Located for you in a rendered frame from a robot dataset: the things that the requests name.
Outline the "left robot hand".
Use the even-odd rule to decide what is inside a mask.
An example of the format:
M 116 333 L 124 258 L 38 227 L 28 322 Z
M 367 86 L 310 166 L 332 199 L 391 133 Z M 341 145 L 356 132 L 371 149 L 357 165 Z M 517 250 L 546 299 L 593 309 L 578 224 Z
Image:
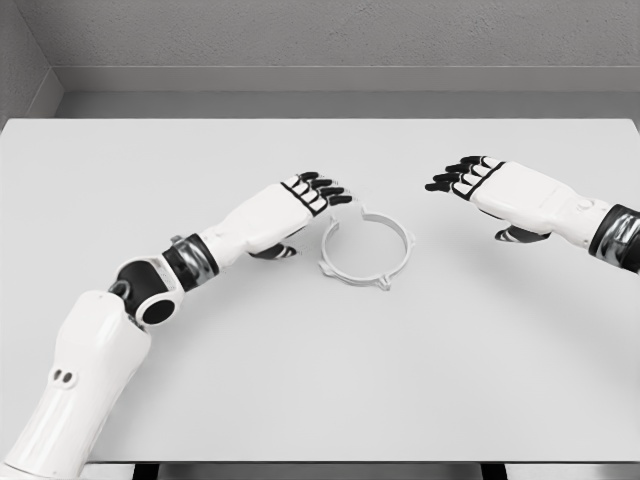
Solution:
M 296 250 L 283 240 L 305 228 L 327 208 L 353 197 L 317 172 L 297 174 L 272 184 L 236 207 L 215 227 L 218 238 L 260 259 L 288 258 Z

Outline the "white pipe clamp half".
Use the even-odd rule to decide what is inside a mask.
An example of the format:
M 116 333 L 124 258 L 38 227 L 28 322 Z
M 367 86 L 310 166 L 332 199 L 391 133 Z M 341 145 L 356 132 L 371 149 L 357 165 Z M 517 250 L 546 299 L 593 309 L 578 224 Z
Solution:
M 399 236 L 404 245 L 404 257 L 396 267 L 381 274 L 357 278 L 355 280 L 355 284 L 358 286 L 376 286 L 383 291 L 389 291 L 392 280 L 404 270 L 409 262 L 416 241 L 415 235 L 391 216 L 380 212 L 369 211 L 366 206 L 362 206 L 361 216 L 364 221 L 371 221 L 389 227 Z
M 340 223 L 335 217 L 330 218 L 329 226 L 325 230 L 321 239 L 321 258 L 318 266 L 321 273 L 326 277 L 338 280 L 346 285 L 353 287 L 370 287 L 375 286 L 382 291 L 391 289 L 391 277 L 388 274 L 382 274 L 374 277 L 354 277 L 348 275 L 338 267 L 336 267 L 330 259 L 328 252 L 328 243 L 332 236 L 339 230 Z

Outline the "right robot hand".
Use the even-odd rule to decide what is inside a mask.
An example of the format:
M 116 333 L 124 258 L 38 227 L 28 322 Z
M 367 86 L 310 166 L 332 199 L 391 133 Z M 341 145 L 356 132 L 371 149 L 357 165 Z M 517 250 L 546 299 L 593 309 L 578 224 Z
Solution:
M 429 192 L 453 194 L 509 226 L 495 238 L 535 243 L 554 231 L 554 219 L 576 192 L 566 184 L 517 162 L 466 156 L 425 185 Z

